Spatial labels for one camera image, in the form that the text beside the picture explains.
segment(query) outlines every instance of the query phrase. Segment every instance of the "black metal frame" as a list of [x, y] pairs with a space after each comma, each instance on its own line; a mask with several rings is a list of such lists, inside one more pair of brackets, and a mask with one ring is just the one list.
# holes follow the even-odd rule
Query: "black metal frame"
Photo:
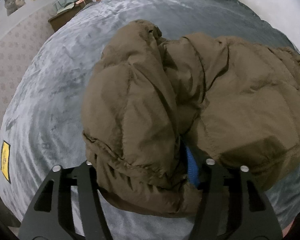
[[[69, 169], [57, 166], [58, 171], [49, 172], [24, 216], [20, 240], [39, 236], [48, 240], [113, 240], [98, 197], [96, 170], [89, 164], [84, 162]], [[217, 163], [205, 163], [202, 168], [205, 174], [200, 184], [202, 201], [190, 240], [282, 239], [274, 210], [249, 171], [226, 169]], [[78, 187], [85, 237], [74, 232], [71, 186]], [[228, 225], [227, 232], [218, 236], [224, 186], [229, 187], [230, 195]]]
[[[279, 237], [279, 231], [277, 225], [275, 224], [274, 228], [269, 228], [269, 224], [266, 222], [267, 220], [262, 221], [261, 223], [255, 223], [254, 219], [258, 218], [261, 220], [258, 214], [267, 214], [269, 215], [269, 219], [271, 223], [273, 222], [273, 211], [270, 210], [269, 202], [264, 196], [263, 193], [257, 192], [257, 208], [262, 204], [260, 204], [259, 200], [263, 200], [264, 206], [263, 211], [259, 211], [261, 213], [252, 212], [249, 208], [247, 208], [247, 204], [249, 202], [248, 196], [254, 195], [256, 196], [256, 191], [252, 190], [249, 193], [249, 188], [251, 189], [251, 184], [247, 184], [247, 181], [253, 181], [252, 176], [249, 173], [239, 172], [239, 174], [235, 171], [224, 170], [224, 168], [216, 166], [205, 166], [204, 169], [210, 174], [210, 182], [203, 182], [202, 189], [202, 203], [200, 205], [199, 212], [196, 217], [195, 226], [191, 233], [191, 240], [197, 239], [227, 239], [227, 240], [247, 240], [251, 239], [251, 235], [247, 236], [247, 233], [252, 232], [253, 234], [257, 233], [258, 228], [260, 230], [264, 230], [267, 237]], [[52, 233], [52, 239], [112, 239], [109, 229], [106, 225], [106, 221], [102, 212], [102, 208], [98, 199], [97, 194], [97, 185], [96, 185], [96, 177], [95, 170], [92, 166], [88, 166], [86, 163], [83, 163], [79, 167], [64, 169], [60, 172], [51, 171], [45, 182], [51, 179], [53, 180], [54, 187], [48, 185], [45, 187], [42, 184], [38, 193], [36, 194], [32, 203], [38, 203], [38, 205], [30, 205], [24, 221], [20, 228], [19, 236], [21, 240], [29, 239], [27, 236], [27, 232], [33, 232], [34, 229], [37, 230], [39, 234], [48, 234]], [[228, 234], [222, 236], [216, 236], [217, 224], [218, 221], [215, 219], [220, 214], [220, 209], [213, 209], [213, 205], [216, 207], [220, 206], [217, 200], [220, 200], [220, 189], [222, 185], [222, 181], [224, 185], [229, 186], [229, 192], [232, 195], [230, 198], [230, 202], [232, 205], [229, 207], [229, 216], [237, 217], [234, 220], [228, 223]], [[64, 210], [66, 206], [69, 205], [69, 187], [72, 184], [77, 183], [79, 190], [79, 205], [81, 214], [89, 214], [88, 216], [82, 216], [82, 224], [84, 228], [84, 232], [86, 237], [79, 236], [74, 233], [74, 225], [72, 221], [72, 216], [69, 215], [71, 212], [71, 208], [68, 210]], [[42, 193], [44, 196], [47, 196], [52, 193], [53, 197], [51, 197], [51, 210], [49, 211], [49, 205], [47, 207], [47, 203], [42, 202], [42, 198], [39, 198], [39, 193]], [[58, 232], [51, 230], [51, 226], [55, 228]], [[210, 235], [202, 237], [202, 233], [209, 232]], [[257, 236], [254, 240], [264, 240], [263, 236]], [[284, 238], [284, 240], [300, 240], [300, 214], [296, 217], [295, 222], [288, 233], [288, 235]], [[6, 227], [2, 221], [0, 220], [0, 240], [18, 240], [18, 238]]]

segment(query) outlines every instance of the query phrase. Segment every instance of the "metal screw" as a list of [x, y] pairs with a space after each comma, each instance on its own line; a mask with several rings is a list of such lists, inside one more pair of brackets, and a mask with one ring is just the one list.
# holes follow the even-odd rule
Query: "metal screw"
[[56, 165], [52, 168], [52, 171], [57, 172], [57, 171], [61, 171], [61, 166], [60, 165]]
[[214, 159], [206, 159], [206, 163], [208, 165], [215, 165], [216, 164], [216, 161]]
[[247, 166], [243, 165], [243, 166], [240, 167], [240, 170], [243, 171], [243, 172], [248, 172], [249, 168]]

